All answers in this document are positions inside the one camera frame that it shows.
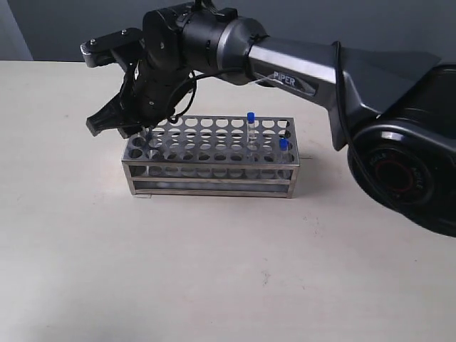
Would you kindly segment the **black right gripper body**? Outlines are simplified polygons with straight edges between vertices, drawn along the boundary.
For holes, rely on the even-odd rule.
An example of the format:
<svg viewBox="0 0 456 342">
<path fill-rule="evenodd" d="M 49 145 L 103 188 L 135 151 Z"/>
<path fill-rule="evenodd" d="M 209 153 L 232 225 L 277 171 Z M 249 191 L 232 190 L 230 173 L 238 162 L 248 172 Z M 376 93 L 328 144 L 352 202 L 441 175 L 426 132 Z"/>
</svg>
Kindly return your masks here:
<svg viewBox="0 0 456 342">
<path fill-rule="evenodd" d="M 151 126 L 175 115 L 177 104 L 194 88 L 188 68 L 164 71 L 145 59 L 129 67 L 120 89 L 120 109 L 130 125 Z"/>
</svg>

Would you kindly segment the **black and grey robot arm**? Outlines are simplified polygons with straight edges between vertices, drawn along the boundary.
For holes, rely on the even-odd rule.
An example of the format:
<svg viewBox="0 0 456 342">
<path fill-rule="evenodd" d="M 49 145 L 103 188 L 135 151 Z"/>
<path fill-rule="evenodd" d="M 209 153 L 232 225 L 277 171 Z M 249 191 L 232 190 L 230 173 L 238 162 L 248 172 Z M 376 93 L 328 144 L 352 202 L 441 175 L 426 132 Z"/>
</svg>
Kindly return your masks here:
<svg viewBox="0 0 456 342">
<path fill-rule="evenodd" d="M 215 77 L 278 88 L 324 108 L 335 150 L 373 200 L 431 232 L 455 235 L 455 64 L 426 52 L 364 51 L 271 37 L 211 1 L 147 12 L 141 28 L 81 45 L 91 68 L 118 64 L 119 92 L 86 125 L 128 138 Z"/>
</svg>

